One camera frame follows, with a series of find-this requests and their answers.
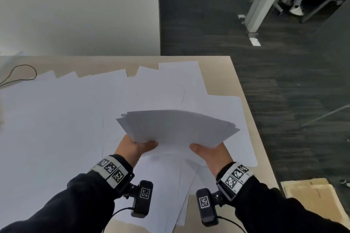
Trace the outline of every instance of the qr code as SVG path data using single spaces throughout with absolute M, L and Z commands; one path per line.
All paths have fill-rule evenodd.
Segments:
M 140 198 L 148 199 L 150 194 L 151 194 L 151 190 L 150 189 L 143 188 L 143 187 L 141 188 Z
M 103 167 L 108 173 L 112 173 L 117 168 L 112 162 Z
M 232 176 L 235 177 L 236 179 L 240 179 L 243 176 L 243 172 L 240 171 L 239 169 L 235 169 L 232 172 Z
M 243 171 L 244 173 L 246 173 L 247 171 L 249 171 L 249 169 L 247 169 L 245 166 L 243 166 L 243 165 L 240 165 L 240 166 L 238 166 L 238 168 L 241 170 L 241 171 Z
M 234 178 L 232 178 L 231 176 L 229 176 L 229 177 L 227 178 L 227 180 L 225 181 L 225 183 L 226 183 L 231 189 L 233 189 L 233 188 L 234 188 L 234 185 L 237 183 L 237 181 L 236 181 Z
M 209 204 L 208 196 L 200 197 L 199 204 L 201 205 L 201 209 L 209 207 L 210 204 Z
M 119 183 L 123 178 L 124 174 L 118 169 L 113 175 L 112 178 L 115 179 L 117 183 Z
M 103 166 L 106 165 L 108 162 L 109 162 L 109 160 L 103 159 L 102 161 L 100 161 L 100 162 L 98 163 L 98 165 L 101 166 L 101 167 L 103 167 Z

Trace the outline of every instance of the wooden table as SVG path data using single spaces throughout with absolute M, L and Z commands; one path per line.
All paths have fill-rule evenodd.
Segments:
M 158 69 L 158 63 L 198 61 L 202 72 L 204 84 L 208 94 L 221 96 L 239 96 L 242 100 L 245 119 L 248 125 L 249 135 L 253 144 L 254 152 L 258 160 L 258 166 L 252 168 L 255 176 L 267 184 L 268 187 L 278 187 L 270 162 L 261 142 L 258 130 L 249 110 L 247 100 L 243 94 L 237 74 L 229 56 L 25 56 L 15 58 L 7 62 L 0 69 L 0 81 L 3 80 L 11 69 L 17 64 L 30 64 L 34 66 L 38 74 L 53 70 L 57 77 L 75 71 L 79 77 L 126 69 L 128 76 L 135 76 L 139 66 Z M 11 80 L 29 78 L 33 70 L 29 67 L 19 67 L 14 72 Z M 238 222 L 234 215 L 234 208 L 224 206 L 217 207 L 219 215 Z M 205 228 L 200 220 L 196 198 L 190 196 L 186 225 L 177 226 L 174 232 L 241 232 L 235 225 L 220 221 L 218 226 Z M 112 220 L 106 232 L 148 232 L 142 227 Z

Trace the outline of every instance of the person's left hand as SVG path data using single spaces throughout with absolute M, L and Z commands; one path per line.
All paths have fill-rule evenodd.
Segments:
M 134 168 L 141 155 L 155 149 L 158 146 L 157 141 L 148 141 L 146 143 L 135 143 L 126 134 L 120 141 L 114 154 L 121 155 Z

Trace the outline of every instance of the black sweatshirt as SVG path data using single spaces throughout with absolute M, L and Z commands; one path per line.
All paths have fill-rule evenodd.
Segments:
M 231 165 L 225 166 L 217 179 Z M 28 220 L 12 223 L 0 233 L 101 233 L 113 214 L 114 200 L 120 197 L 97 172 L 79 174 L 68 182 L 66 190 L 55 195 Z M 339 223 L 307 211 L 296 199 L 284 199 L 278 189 L 269 189 L 254 176 L 228 204 L 236 208 L 236 216 L 247 233 L 350 232 Z

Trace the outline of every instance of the black wire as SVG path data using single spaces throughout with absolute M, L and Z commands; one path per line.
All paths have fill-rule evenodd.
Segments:
M 236 226 L 238 226 L 244 233 L 246 233 L 246 232 L 244 231 L 244 229 L 243 229 L 239 224 L 233 222 L 232 220 L 227 219 L 227 218 L 224 218 L 224 217 L 221 217 L 221 216 L 218 216 L 218 218 L 221 218 L 221 219 L 226 220 L 226 221 L 228 221 L 228 222 L 234 223 L 234 224 L 235 224 Z
M 29 66 L 29 67 L 33 68 L 34 71 L 35 71 L 35 77 L 34 77 L 34 78 L 31 78 L 31 79 L 17 79 L 17 80 L 9 81 L 9 82 L 6 82 L 5 84 L 3 84 L 3 83 L 4 83 L 6 80 L 8 80 L 8 78 L 12 75 L 12 72 L 13 72 L 13 70 L 15 70 L 16 67 L 22 67 L 22 66 Z M 0 87 L 5 86 L 5 85 L 8 84 L 8 83 L 12 83 L 12 82 L 16 82 L 16 81 L 34 80 L 34 79 L 36 79 L 37 76 L 38 76 L 38 72 L 36 71 L 36 69 L 35 69 L 34 67 L 32 67 L 32 66 L 30 66 L 30 65 L 28 65 L 28 64 L 20 64 L 19 66 L 15 66 L 14 68 L 12 68 L 10 74 L 5 78 L 4 81 L 2 81 L 2 82 L 0 83 Z
M 125 207 L 125 208 L 122 208 L 122 209 L 116 211 L 116 212 L 111 216 L 111 219 L 112 219 L 112 217 L 113 217 L 115 214 L 119 213 L 120 211 L 128 210 L 128 209 L 129 209 L 129 210 L 133 210 L 132 207 Z

